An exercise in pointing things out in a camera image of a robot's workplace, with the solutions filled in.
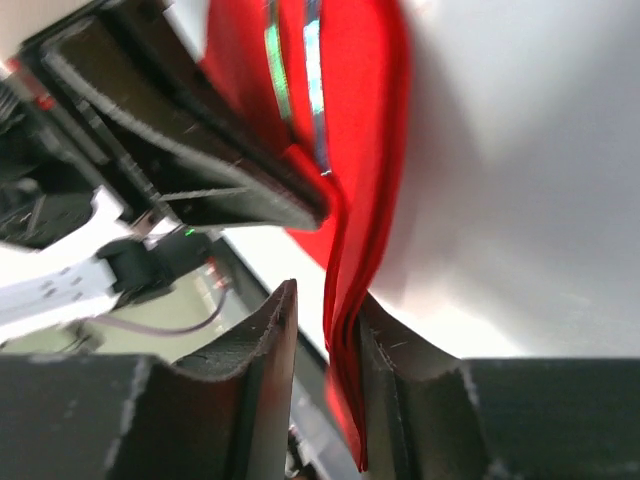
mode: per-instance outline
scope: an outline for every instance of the gray wire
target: gray wire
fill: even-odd
[[[176,329],[150,327],[147,325],[140,325],[137,323],[128,322],[126,320],[120,320],[119,318],[115,318],[110,315],[100,315],[98,317],[89,318],[87,320],[91,322],[99,323],[101,325],[105,325],[108,327],[115,327],[121,330],[127,330],[129,332],[140,333],[142,335],[151,335],[154,337],[179,337],[182,335],[188,335],[190,333],[197,332],[198,330],[202,330],[203,328],[211,325],[222,312],[222,309],[224,308],[224,304],[227,300],[230,290],[231,289],[229,287],[224,287],[222,289],[222,293],[220,294],[218,305],[216,306],[216,309],[213,311],[213,313],[211,313],[211,315],[209,315],[209,317],[207,317],[206,320],[196,325],[192,325],[191,327],[176,328]]]

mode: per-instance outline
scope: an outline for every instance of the red cloth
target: red cloth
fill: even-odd
[[[289,233],[327,270],[328,399],[356,462],[366,469],[354,320],[382,259],[404,161],[408,42],[397,0],[323,0],[320,45],[333,176],[321,177],[312,158],[304,5],[284,0],[280,12],[297,145],[280,120],[271,84],[264,0],[211,1],[202,67],[273,151],[282,152],[283,161],[305,172],[330,199],[331,216],[319,231]]]

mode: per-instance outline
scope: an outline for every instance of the black clamp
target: black clamp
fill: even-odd
[[[213,242],[207,234],[178,229],[148,249],[144,242],[126,238],[102,247],[96,257],[106,260],[122,293],[118,306],[143,303],[171,293],[180,277],[207,263]]]

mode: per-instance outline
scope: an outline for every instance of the red light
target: red light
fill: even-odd
[[[36,97],[36,105],[38,105],[40,110],[44,110],[46,112],[56,105],[56,101],[51,95],[44,94]]]
[[[17,58],[10,58],[6,61],[5,65],[7,66],[7,69],[10,73],[15,73],[20,70],[20,68],[22,68],[22,65],[20,65],[20,61]]]

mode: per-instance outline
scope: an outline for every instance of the white surface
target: white surface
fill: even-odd
[[[0,65],[34,33],[90,0],[0,0]]]
[[[48,275],[0,288],[0,342],[110,311],[116,281],[103,260],[87,259]]]
[[[458,355],[637,355],[640,3],[416,13],[407,168],[372,291]]]
[[[267,289],[273,291],[289,278],[297,280],[298,326],[328,358],[322,331],[324,269],[281,228],[228,228],[223,235]]]
[[[207,45],[208,13],[209,0],[174,0],[165,12],[183,45],[196,59],[204,56]]]

